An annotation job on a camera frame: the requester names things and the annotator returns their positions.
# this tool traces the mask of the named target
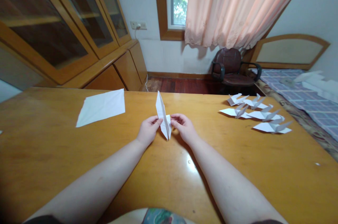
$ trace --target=electrical outlet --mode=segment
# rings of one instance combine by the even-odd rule
[[[139,25],[140,25],[139,29],[141,29],[141,30],[146,30],[147,29],[147,24],[145,22],[131,21],[130,25],[131,25],[132,29],[136,29],[137,26],[139,26]]]

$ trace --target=white paper crane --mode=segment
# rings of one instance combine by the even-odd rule
[[[269,123],[260,123],[256,125],[254,128],[265,131],[265,132],[270,132],[272,134],[275,133],[288,133],[292,131],[291,129],[287,128],[289,124],[291,124],[293,121],[287,122],[285,124],[280,125],[279,123],[284,121],[284,117],[281,117],[280,119],[273,120]]]
[[[241,105],[239,105],[237,108],[233,109],[233,108],[228,108],[225,110],[220,110],[220,112],[225,113],[227,115],[233,116],[235,118],[251,118],[250,116],[248,116],[248,113],[246,113],[246,109],[248,108],[248,106],[245,106],[244,109],[243,106],[245,105],[245,103],[242,103]]]
[[[266,122],[266,121],[269,121],[269,120],[276,120],[276,119],[280,119],[280,118],[284,118],[283,116],[281,115],[277,115],[277,113],[280,111],[280,110],[277,110],[275,112],[269,112],[270,109],[272,109],[273,106],[271,104],[269,104],[268,107],[262,109],[261,111],[253,111],[249,114],[250,117],[253,117],[253,118],[258,118],[258,119],[261,119],[263,120],[263,122]]]
[[[242,98],[237,99],[237,98],[240,97],[241,95],[242,95],[242,94],[237,94],[237,95],[233,95],[233,96],[229,95],[230,98],[229,98],[227,101],[228,101],[228,103],[230,104],[230,106],[240,105],[240,104],[244,103],[243,100],[245,100],[245,99],[248,97],[248,95],[245,96],[245,97],[242,97]]]
[[[267,106],[262,103],[264,101],[265,97],[263,97],[261,100],[260,100],[260,97],[261,96],[259,94],[257,94],[257,97],[255,99],[253,99],[252,101],[245,99],[245,100],[243,100],[243,102],[248,104],[252,110],[254,110],[256,108],[262,108],[262,109],[266,108]]]

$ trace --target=wooden floor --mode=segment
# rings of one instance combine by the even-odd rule
[[[157,78],[149,77],[147,82],[149,92],[166,92],[166,93],[188,93],[188,94],[237,94],[256,95],[255,87],[250,88],[231,88],[226,87],[214,80],[197,80],[197,79],[174,79],[174,78]]]

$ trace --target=patterned fabric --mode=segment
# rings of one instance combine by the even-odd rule
[[[149,208],[142,224],[186,224],[186,221],[165,209]]]
[[[294,79],[302,74],[298,69],[263,69],[257,85],[266,94],[274,97],[283,108],[338,162],[338,104],[304,88],[301,83],[294,88],[280,80]],[[248,70],[250,76],[257,69]]]

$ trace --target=wooden table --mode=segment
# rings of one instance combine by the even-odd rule
[[[141,122],[156,114],[156,93],[125,92],[126,113],[75,128],[85,97],[103,92],[30,88],[0,104],[2,208],[11,222],[26,219],[135,139]],[[272,135],[253,130],[257,121],[219,113],[228,107],[226,96],[162,97],[167,114],[186,114],[200,136],[290,223],[338,223],[338,164],[297,122],[289,126],[292,132]],[[281,108],[273,98],[265,103]],[[285,110],[280,114],[292,120]],[[176,130],[168,142],[158,131],[101,221],[143,207],[167,208],[196,223],[222,222],[205,178]]]

